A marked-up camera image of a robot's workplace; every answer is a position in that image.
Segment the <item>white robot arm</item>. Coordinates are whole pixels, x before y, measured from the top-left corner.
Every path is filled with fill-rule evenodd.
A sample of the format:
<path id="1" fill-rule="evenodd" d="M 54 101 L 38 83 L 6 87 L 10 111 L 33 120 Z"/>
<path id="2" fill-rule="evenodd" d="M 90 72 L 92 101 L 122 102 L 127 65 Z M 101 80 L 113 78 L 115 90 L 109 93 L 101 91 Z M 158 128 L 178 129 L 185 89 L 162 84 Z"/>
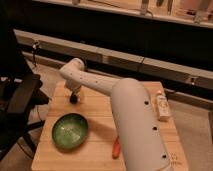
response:
<path id="1" fill-rule="evenodd" d="M 174 171 L 146 87 L 134 78 L 85 71 L 74 58 L 60 68 L 70 90 L 85 86 L 110 97 L 126 171 Z"/>

